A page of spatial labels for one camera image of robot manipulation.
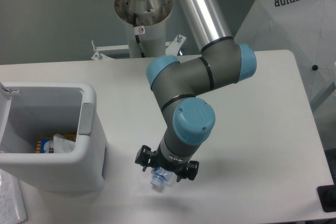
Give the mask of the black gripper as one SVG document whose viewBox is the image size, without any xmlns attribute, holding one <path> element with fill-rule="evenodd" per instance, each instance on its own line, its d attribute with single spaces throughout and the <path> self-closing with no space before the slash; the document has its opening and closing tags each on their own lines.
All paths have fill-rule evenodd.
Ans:
<svg viewBox="0 0 336 224">
<path fill-rule="evenodd" d="M 175 155 L 167 152 L 166 155 L 161 149 L 152 151 L 147 145 L 143 145 L 137 152 L 135 163 L 142 166 L 145 172 L 148 167 L 162 168 L 177 175 L 176 181 L 182 179 L 194 180 L 199 169 L 198 161 L 189 161 L 188 156 Z"/>
</svg>

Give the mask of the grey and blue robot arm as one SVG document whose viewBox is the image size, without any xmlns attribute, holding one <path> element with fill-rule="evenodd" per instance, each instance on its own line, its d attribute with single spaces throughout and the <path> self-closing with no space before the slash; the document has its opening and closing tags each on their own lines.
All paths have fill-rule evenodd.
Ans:
<svg viewBox="0 0 336 224">
<path fill-rule="evenodd" d="M 217 0 L 180 3 L 201 53 L 186 62 L 165 54 L 172 0 L 115 0 L 114 9 L 126 25 L 130 56 L 153 58 L 146 76 L 167 126 L 158 148 L 142 146 L 135 163 L 194 180 L 199 163 L 192 156 L 215 124 L 200 95 L 252 77 L 257 60 L 248 45 L 235 43 Z"/>
</svg>

